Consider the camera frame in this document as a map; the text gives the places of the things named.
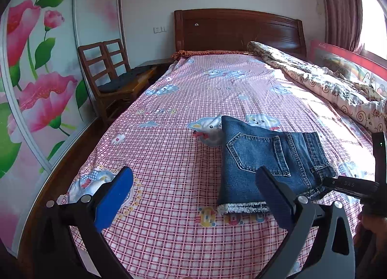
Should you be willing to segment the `right hand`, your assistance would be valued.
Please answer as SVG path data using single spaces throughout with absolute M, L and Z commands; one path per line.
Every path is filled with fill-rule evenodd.
M 358 215 L 354 236 L 356 278 L 386 278 L 386 217 Z

